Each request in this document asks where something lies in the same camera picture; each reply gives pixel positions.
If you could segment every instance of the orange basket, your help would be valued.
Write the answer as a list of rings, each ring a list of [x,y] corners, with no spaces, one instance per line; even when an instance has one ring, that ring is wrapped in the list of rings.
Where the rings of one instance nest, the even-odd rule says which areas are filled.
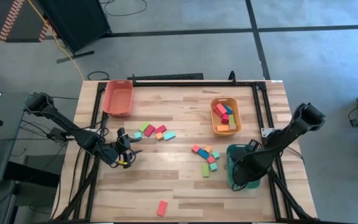
[[[227,131],[218,131],[216,129],[217,125],[222,125],[221,118],[213,111],[214,107],[219,103],[226,105],[233,110],[234,123],[236,124],[235,129],[227,130]],[[222,98],[212,99],[212,101],[211,101],[211,119],[212,119],[212,129],[214,130],[214,133],[218,136],[230,136],[232,134],[236,134],[236,133],[240,132],[242,129],[240,112],[239,112],[237,100],[234,98],[231,98],[231,97],[222,97]]]
[[[128,80],[108,82],[103,111],[111,116],[129,116],[132,111],[133,90],[132,82]]]

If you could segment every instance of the table leg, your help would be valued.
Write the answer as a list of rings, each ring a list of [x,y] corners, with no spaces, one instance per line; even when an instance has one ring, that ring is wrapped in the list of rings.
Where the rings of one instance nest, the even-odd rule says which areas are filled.
[[[51,172],[34,169],[15,162],[8,162],[4,179],[29,182],[46,187],[57,187],[60,177]]]

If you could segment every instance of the concrete floor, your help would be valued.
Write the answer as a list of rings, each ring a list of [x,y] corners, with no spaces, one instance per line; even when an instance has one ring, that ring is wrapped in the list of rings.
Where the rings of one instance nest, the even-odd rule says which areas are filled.
[[[148,9],[129,17],[109,17],[116,32],[250,27],[243,0],[146,0]],[[259,27],[358,25],[358,1],[252,1]],[[142,9],[139,0],[118,1],[111,13]],[[274,80],[284,80],[291,109],[311,102],[327,122],[300,139],[311,192],[320,219],[358,223],[358,128],[348,112],[358,96],[358,30],[273,32],[260,35]],[[142,75],[203,72],[205,79],[263,79],[252,34],[122,37],[99,40],[85,50],[95,55],[77,60],[84,74],[103,70],[112,79]],[[0,43],[0,91],[45,91],[76,97],[81,78],[52,40],[41,44]],[[72,118],[76,101],[58,100]],[[52,126],[45,119],[28,117]],[[58,146],[20,142],[30,155],[56,153]],[[22,220],[43,220],[46,216]]]

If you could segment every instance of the teal container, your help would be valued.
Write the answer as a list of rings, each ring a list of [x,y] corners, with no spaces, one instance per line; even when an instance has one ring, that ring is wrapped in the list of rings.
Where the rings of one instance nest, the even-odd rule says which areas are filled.
[[[231,160],[231,154],[233,152],[235,152],[236,150],[241,150],[241,151],[247,151],[247,152],[251,152],[252,150],[252,146],[250,145],[246,145],[246,144],[233,144],[230,145],[227,150],[226,150],[226,164],[227,164],[227,183],[229,184],[229,186],[231,187],[234,184],[233,181],[233,175],[232,175],[232,171],[233,171],[233,167],[234,167],[234,162]],[[259,187],[260,184],[260,180],[256,180],[256,181],[252,181],[249,182],[246,186],[247,189],[256,189],[257,187]],[[234,188],[238,189],[241,186],[235,185]]]

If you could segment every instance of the wooden table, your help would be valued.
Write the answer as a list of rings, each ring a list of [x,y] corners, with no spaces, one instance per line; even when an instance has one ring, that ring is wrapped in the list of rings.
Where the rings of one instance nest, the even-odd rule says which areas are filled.
[[[83,82],[74,122],[88,126],[93,112],[97,81]],[[266,81],[273,120],[277,128],[291,119],[287,96],[282,82]],[[234,97],[239,104],[242,131],[233,137],[218,138],[211,127],[209,103],[220,96]],[[262,112],[263,99],[259,94]],[[98,120],[102,112],[99,109]],[[165,125],[176,138],[157,141],[155,135],[144,136],[132,145],[143,150],[130,169],[112,169],[101,162],[94,195],[92,222],[249,222],[274,221],[267,176],[255,190],[233,192],[227,184],[226,149],[230,144],[260,141],[260,131],[250,87],[135,87],[132,114],[127,118],[110,118],[107,142],[115,141],[116,130],[125,127],[130,136],[148,121],[155,127]],[[198,144],[213,146],[221,153],[218,170],[203,178],[201,165],[205,160],[191,152]],[[291,147],[300,152],[297,142]],[[62,195],[57,215],[69,201],[74,164],[79,147],[68,145],[62,170]],[[76,167],[74,193],[80,179],[84,152]],[[308,178],[302,160],[290,151],[282,156],[290,192],[307,213],[315,217]],[[285,216],[281,193],[278,194],[282,216]],[[87,195],[83,197],[80,217],[84,217]],[[168,202],[165,217],[157,216],[160,200]]]

